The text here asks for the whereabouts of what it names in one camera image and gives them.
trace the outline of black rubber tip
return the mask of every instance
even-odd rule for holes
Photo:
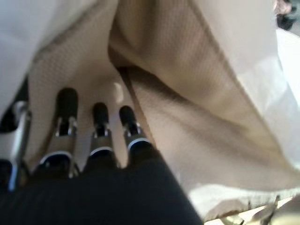
[[[64,88],[57,95],[57,115],[68,120],[77,118],[78,95],[73,88]]]
[[[108,123],[108,109],[104,103],[96,103],[93,107],[93,118],[95,125]]]
[[[127,105],[120,108],[119,115],[123,126],[126,124],[136,123],[135,113]]]

